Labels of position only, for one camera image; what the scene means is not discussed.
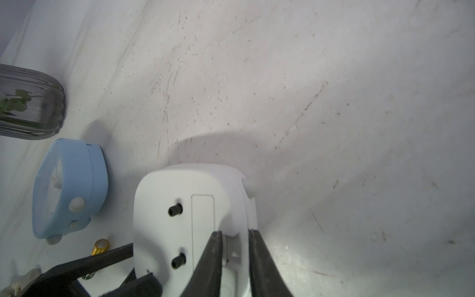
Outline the white battery cover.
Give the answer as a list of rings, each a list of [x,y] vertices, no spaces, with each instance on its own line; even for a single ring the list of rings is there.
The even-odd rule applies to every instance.
[[[235,198],[194,194],[190,198],[193,268],[196,269],[215,231],[223,234],[223,265],[235,271],[242,264],[241,228],[244,206]]]

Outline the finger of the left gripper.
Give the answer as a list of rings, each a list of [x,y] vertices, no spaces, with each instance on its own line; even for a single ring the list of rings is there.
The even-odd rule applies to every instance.
[[[133,244],[121,246],[111,251],[84,257],[53,267],[43,273],[20,292],[21,297],[87,297],[89,293],[78,279],[88,273],[98,271],[131,258]],[[105,297],[160,297],[163,287],[152,273],[137,278],[132,271],[117,289],[105,293]]]

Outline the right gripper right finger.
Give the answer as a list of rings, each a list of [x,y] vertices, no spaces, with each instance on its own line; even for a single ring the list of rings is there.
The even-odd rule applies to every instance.
[[[248,230],[249,277],[253,297],[292,297],[258,230]]]

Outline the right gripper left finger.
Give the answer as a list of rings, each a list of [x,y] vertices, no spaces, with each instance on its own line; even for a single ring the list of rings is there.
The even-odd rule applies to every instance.
[[[214,231],[202,256],[182,292],[182,297],[219,297],[221,291],[223,234]]]

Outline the blue alarm clock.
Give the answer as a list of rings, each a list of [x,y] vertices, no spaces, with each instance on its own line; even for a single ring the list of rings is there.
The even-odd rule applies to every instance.
[[[43,159],[33,186],[32,230],[55,245],[83,230],[108,194],[108,172],[100,146],[60,138]]]

